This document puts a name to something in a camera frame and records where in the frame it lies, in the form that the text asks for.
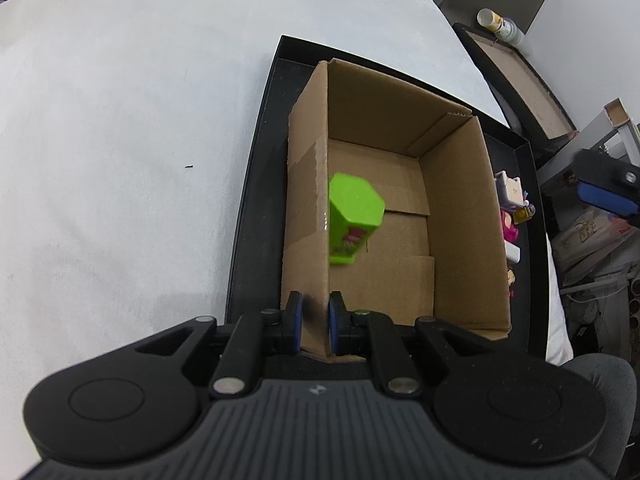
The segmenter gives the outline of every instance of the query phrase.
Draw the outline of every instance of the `small cardboard box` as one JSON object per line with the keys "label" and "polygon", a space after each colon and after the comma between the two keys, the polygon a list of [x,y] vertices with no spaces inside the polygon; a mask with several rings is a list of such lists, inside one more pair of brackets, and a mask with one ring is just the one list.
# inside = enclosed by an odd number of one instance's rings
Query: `small cardboard box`
{"label": "small cardboard box", "polygon": [[[366,178],[385,201],[356,262],[330,266],[328,181]],[[436,316],[490,339],[511,329],[494,174],[478,118],[342,60],[320,62],[289,116],[282,298],[305,295],[303,349],[325,356],[329,293],[396,324]]]}

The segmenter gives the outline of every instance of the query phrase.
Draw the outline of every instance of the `silver bolt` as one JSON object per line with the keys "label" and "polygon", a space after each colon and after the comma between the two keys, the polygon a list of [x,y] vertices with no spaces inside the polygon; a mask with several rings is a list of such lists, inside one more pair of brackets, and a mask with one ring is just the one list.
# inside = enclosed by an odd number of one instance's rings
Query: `silver bolt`
{"label": "silver bolt", "polygon": [[396,377],[391,379],[386,387],[395,394],[409,395],[420,388],[420,383],[411,377]]}
{"label": "silver bolt", "polygon": [[235,395],[244,390],[244,381],[237,377],[220,377],[213,383],[213,389],[219,394]]}

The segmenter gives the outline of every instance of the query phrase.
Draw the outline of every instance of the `white fabric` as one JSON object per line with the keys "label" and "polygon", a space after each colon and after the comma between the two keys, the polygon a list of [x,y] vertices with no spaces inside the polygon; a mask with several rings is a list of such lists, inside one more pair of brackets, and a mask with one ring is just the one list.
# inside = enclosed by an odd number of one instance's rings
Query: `white fabric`
{"label": "white fabric", "polygon": [[548,237],[546,237],[546,254],[549,264],[549,329],[546,338],[546,361],[560,366],[574,358],[574,349],[566,332],[564,308],[560,301],[556,266],[551,257],[551,243]]}
{"label": "white fabric", "polygon": [[1,479],[36,460],[21,408],[38,380],[199,314],[222,320],[281,34],[502,120],[431,0],[0,5]]}

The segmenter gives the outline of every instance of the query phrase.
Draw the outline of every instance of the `white plastic bag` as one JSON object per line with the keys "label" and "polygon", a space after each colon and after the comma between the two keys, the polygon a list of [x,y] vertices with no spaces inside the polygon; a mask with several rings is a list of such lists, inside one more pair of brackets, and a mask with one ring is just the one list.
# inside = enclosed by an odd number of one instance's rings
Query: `white plastic bag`
{"label": "white plastic bag", "polygon": [[582,279],[635,230],[613,213],[591,206],[585,209],[571,227],[551,242],[564,272],[563,283],[571,285]]}

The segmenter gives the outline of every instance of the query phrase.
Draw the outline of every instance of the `gray ribbed panel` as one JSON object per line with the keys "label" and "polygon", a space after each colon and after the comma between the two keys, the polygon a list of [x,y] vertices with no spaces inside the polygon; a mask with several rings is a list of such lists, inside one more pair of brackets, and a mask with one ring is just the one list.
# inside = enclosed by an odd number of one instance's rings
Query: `gray ribbed panel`
{"label": "gray ribbed panel", "polygon": [[587,460],[552,468],[494,465],[458,449],[417,402],[370,381],[264,381],[221,400],[183,443],[104,472],[47,462],[28,480],[532,480],[605,479]]}

